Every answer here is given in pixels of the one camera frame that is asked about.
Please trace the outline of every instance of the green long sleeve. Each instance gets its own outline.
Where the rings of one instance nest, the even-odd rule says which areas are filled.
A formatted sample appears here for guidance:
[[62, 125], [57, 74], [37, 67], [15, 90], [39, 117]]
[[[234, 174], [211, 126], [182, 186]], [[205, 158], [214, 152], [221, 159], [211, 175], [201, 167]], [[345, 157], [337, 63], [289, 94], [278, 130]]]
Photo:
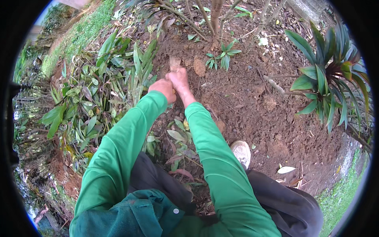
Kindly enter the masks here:
[[219, 222], [204, 227], [197, 217], [184, 217], [172, 236], [281, 236], [210, 113], [195, 102], [185, 114]]
[[108, 210], [126, 197], [130, 172], [146, 134], [166, 108], [166, 97], [151, 91], [103, 137], [84, 173], [70, 236], [74, 236], [76, 218], [83, 211]]

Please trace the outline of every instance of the grass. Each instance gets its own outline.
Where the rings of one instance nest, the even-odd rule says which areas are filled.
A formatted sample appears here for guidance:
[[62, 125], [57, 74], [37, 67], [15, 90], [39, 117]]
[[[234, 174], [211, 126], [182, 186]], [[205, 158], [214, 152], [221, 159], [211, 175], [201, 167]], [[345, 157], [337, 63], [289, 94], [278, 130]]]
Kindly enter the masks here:
[[324, 214], [324, 225], [319, 237], [327, 237], [330, 234], [354, 198], [368, 160], [365, 156], [362, 172], [360, 175], [357, 175], [356, 165], [359, 159], [359, 153], [359, 149], [357, 149], [354, 153], [348, 174], [341, 178], [340, 181], [334, 185], [332, 190], [326, 189], [315, 197]]
[[84, 16], [69, 30], [53, 52], [45, 56], [41, 68], [45, 75], [52, 74], [60, 56], [70, 61], [72, 56], [98, 36], [102, 28], [109, 25], [115, 3], [116, 0], [105, 0], [93, 13]]

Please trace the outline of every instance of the brown soil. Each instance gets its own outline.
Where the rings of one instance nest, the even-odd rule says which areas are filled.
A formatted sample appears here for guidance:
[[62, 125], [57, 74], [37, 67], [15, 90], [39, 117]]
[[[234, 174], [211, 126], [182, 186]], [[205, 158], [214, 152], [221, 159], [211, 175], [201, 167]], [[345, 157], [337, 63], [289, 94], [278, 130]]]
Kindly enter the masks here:
[[[254, 6], [246, 4], [245, 7], [249, 10], [262, 7], [262, 3], [257, 2]], [[233, 30], [235, 37], [238, 37], [256, 26], [257, 20], [253, 25], [251, 22], [247, 17], [232, 18], [227, 29]], [[267, 35], [274, 35], [277, 31], [278, 26], [275, 25], [265, 28]], [[228, 32], [224, 33], [225, 44], [232, 40]], [[336, 126], [338, 121], [335, 118], [333, 130], [328, 135], [326, 127], [320, 125], [314, 113], [295, 115], [308, 99], [299, 96], [283, 98], [259, 75], [259, 71], [265, 75], [297, 75], [297, 68], [308, 63], [291, 42], [285, 41], [285, 36], [270, 37], [270, 52], [264, 55], [265, 48], [257, 46], [255, 41], [247, 53], [250, 40], [242, 39], [240, 44], [234, 44], [233, 49], [243, 52], [232, 57], [228, 71], [207, 68], [204, 73], [201, 65], [209, 59], [205, 54], [220, 54], [220, 46], [213, 51], [210, 43], [189, 41], [186, 33], [174, 35], [168, 31], [159, 40], [160, 48], [153, 61], [153, 72], [158, 74], [158, 78], [164, 78], [169, 72], [169, 56], [182, 58], [182, 65], [187, 69], [195, 98], [211, 110], [228, 144], [245, 140], [250, 146], [256, 145], [251, 151], [249, 168], [263, 172], [273, 179], [286, 180], [283, 185], [289, 185], [302, 172], [304, 181], [300, 189], [314, 196], [333, 184], [330, 182], [331, 178], [335, 180], [333, 174], [338, 168], [337, 157], [343, 146], [343, 129]], [[275, 44], [279, 48], [271, 49]], [[294, 78], [276, 79], [276, 83], [285, 90], [289, 90], [293, 82]], [[166, 115], [158, 118], [152, 130], [157, 136], [166, 136], [167, 124], [180, 113], [184, 113], [184, 108], [178, 99]], [[163, 143], [162, 161], [173, 155], [169, 147], [169, 144]], [[279, 164], [292, 166], [297, 170], [278, 174]], [[194, 195], [201, 215], [213, 211], [211, 207], [204, 207], [211, 201], [208, 187], [200, 186], [194, 191]]]

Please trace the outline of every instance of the white sneaker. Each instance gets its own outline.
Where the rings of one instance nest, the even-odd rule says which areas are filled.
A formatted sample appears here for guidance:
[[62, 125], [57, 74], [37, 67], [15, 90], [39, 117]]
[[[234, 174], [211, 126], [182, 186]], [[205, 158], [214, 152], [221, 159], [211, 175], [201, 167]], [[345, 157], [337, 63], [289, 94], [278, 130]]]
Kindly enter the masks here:
[[231, 146], [230, 149], [232, 150], [234, 156], [237, 158], [237, 160], [243, 164], [246, 169], [249, 168], [250, 164], [250, 147], [245, 141], [235, 141]]

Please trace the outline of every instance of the concrete wall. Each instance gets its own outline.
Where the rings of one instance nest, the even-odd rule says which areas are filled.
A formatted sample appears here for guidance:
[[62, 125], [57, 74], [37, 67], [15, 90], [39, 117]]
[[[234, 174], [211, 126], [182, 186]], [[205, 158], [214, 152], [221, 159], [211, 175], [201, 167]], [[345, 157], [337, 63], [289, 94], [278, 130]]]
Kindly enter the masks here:
[[286, 5], [307, 22], [318, 24], [323, 10], [328, 6], [326, 0], [287, 0]]

